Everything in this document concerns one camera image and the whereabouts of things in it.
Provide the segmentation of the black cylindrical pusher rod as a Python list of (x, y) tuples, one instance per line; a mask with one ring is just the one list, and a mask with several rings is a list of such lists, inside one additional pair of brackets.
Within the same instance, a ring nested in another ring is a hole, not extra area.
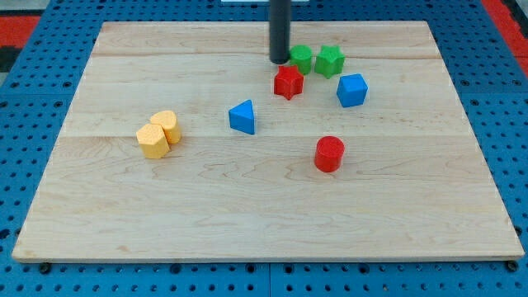
[(270, 61), (285, 64), (290, 57), (291, 0), (270, 0), (268, 16)]

